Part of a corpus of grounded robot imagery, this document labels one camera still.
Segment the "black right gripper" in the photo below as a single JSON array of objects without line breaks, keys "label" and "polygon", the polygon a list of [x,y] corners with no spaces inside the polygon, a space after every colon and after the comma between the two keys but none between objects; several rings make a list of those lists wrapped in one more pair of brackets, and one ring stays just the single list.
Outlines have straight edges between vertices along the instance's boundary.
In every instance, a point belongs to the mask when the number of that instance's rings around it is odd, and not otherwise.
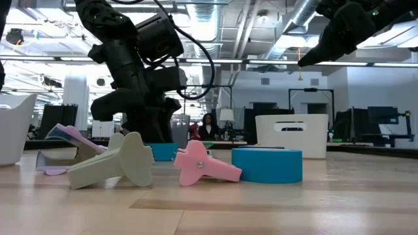
[{"label": "black right gripper", "polygon": [[318,44],[299,59],[299,67],[336,61],[392,22],[388,1],[322,0],[316,11],[330,22]]}]

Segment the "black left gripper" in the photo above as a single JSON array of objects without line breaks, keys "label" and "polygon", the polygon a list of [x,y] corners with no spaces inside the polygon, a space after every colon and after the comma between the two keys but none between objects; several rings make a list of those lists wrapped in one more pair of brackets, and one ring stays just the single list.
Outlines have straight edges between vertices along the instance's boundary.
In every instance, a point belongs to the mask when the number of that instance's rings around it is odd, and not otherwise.
[{"label": "black left gripper", "polygon": [[[135,48],[125,42],[95,45],[88,57],[105,63],[113,78],[113,91],[93,101],[93,118],[109,121],[114,114],[124,113],[126,121],[122,127],[140,133],[145,143],[172,143],[170,122],[181,104],[166,97],[165,92],[185,87],[184,71],[178,67],[147,69]],[[156,139],[153,115],[157,115]]]}]

